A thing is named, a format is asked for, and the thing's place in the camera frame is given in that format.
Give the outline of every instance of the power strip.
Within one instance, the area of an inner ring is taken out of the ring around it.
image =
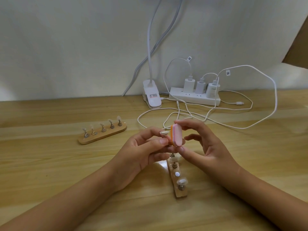
[[[212,106],[215,106],[215,102],[216,106],[219,106],[220,104],[220,97],[218,93],[216,95],[216,98],[207,98],[205,93],[196,94],[195,90],[193,90],[192,93],[186,93],[184,92],[183,88],[172,87],[169,93],[169,99],[175,99],[175,97],[187,103],[212,105]]]

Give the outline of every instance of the label sticker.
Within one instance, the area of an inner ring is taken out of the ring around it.
[[[157,94],[151,94],[149,95],[149,98],[156,98],[157,97]]]

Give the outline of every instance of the wood grain tabletop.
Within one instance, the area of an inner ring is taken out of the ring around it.
[[[252,111],[215,111],[210,117],[246,127],[272,112],[273,91],[243,93],[253,100]],[[244,101],[244,107],[250,106],[238,94],[220,92],[220,96],[224,101]],[[176,108],[176,103],[164,100],[163,107]],[[0,102],[0,225],[107,163],[131,135],[143,129],[137,117],[147,110],[140,95]],[[190,111],[206,114],[208,109],[191,107]],[[147,127],[162,127],[171,112],[152,111],[141,122]],[[87,145],[78,143],[82,128],[89,130],[91,124],[98,128],[100,122],[107,124],[118,115],[127,123],[126,131]],[[308,90],[278,91],[275,115],[251,128],[206,124],[241,166],[308,201]],[[202,150],[196,141],[188,141],[186,146]],[[186,198],[175,199],[167,163],[157,162],[110,197],[77,230],[276,230],[201,170],[181,157],[179,164],[188,179]]]

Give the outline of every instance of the forearm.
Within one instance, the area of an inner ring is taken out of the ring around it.
[[[107,166],[0,227],[6,230],[73,230],[114,192]]]
[[[282,230],[308,230],[308,204],[262,181],[246,170],[238,175],[233,192]]]

